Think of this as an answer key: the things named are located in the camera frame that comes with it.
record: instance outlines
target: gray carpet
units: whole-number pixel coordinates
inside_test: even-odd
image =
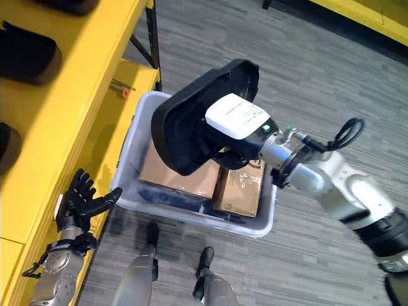
[[[408,67],[260,0],[157,0],[163,90],[177,92],[241,57],[260,65],[256,103],[277,122],[332,139],[353,116],[365,132],[342,153],[407,211]],[[137,37],[147,42],[139,21]],[[140,61],[128,46],[126,57]],[[260,239],[116,208],[78,305],[110,305],[124,269],[158,220],[159,280],[152,306],[199,305],[191,297],[202,248],[242,305],[389,305],[380,272],[353,233],[294,190],[279,191],[275,224]]]

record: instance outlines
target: black cable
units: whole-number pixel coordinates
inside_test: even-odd
[[[327,145],[316,141],[310,136],[306,136],[302,142],[320,153],[340,150],[355,141],[363,132],[364,126],[363,119],[351,118],[342,126],[334,140],[328,142]]]
[[[45,252],[40,257],[40,260],[38,260],[38,262],[34,262],[33,266],[30,269],[24,271],[21,276],[39,279],[41,277],[41,273],[34,272],[40,268],[40,266],[44,263],[51,252],[76,251],[82,256],[85,256],[87,251],[93,250],[96,247],[96,243],[96,238],[93,237],[92,233],[89,232],[82,233],[81,235],[76,236],[75,239],[62,239],[52,242],[51,244],[47,245]]]

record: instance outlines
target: cardboard box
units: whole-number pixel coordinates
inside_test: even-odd
[[[150,142],[139,179],[211,199],[217,184],[218,171],[219,165],[209,160],[193,174],[186,177],[179,175],[166,166],[153,142]]]
[[[221,170],[213,209],[256,217],[264,168],[264,161],[250,161],[238,170]]]

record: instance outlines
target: gray plastic bin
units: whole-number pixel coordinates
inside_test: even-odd
[[[263,237],[272,229],[273,211],[277,188],[272,185],[270,168],[265,168],[265,175],[255,218],[242,217],[245,224],[194,212],[188,209],[164,204],[147,203],[137,192],[140,183],[138,176],[142,170],[147,147],[151,140],[150,121],[154,110],[170,97],[169,94],[152,91],[144,94],[138,103],[131,127],[127,132],[122,152],[120,153],[117,172],[113,177],[112,187],[123,188],[117,204],[121,207],[145,212],[152,215],[184,221],[198,226],[217,228],[249,237]]]

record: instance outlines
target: yellow shelf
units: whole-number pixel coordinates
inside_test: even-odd
[[[153,89],[158,78],[158,70],[121,60],[114,78],[132,85],[136,90],[130,92],[127,100],[122,99],[115,91],[108,90],[96,118],[89,128],[90,131],[84,141],[82,151],[78,153],[78,159],[72,164],[73,170],[82,167],[91,174],[95,181],[94,187],[98,190],[95,197],[102,196],[109,191],[110,181],[116,172],[120,150],[136,110],[137,102],[142,94]],[[58,193],[63,192],[64,188],[66,186],[63,186]],[[92,228],[94,228],[92,232],[95,237],[100,236],[106,216],[107,213],[104,213],[92,219]],[[29,300],[29,293],[35,280],[23,278],[20,274],[27,270],[32,262],[38,260],[49,242],[56,239],[55,221],[52,221],[51,218],[49,216],[49,219],[43,223],[45,231],[36,232],[34,240],[32,240],[36,243],[30,242],[30,244],[25,245],[11,279],[10,289],[5,296],[5,305],[22,305]],[[77,293],[91,262],[91,256],[92,253],[85,258],[84,268],[77,280]]]
[[[16,164],[0,182],[0,237],[30,244],[47,230],[145,3],[100,0],[92,13],[76,17],[36,1],[0,1],[0,18],[53,38],[63,56],[50,84],[0,79],[0,121],[23,139]]]
[[[408,46],[408,2],[311,0]]]
[[[3,295],[8,289],[8,281],[13,275],[15,262],[20,257],[22,246],[22,244],[0,238],[0,305],[3,304]]]

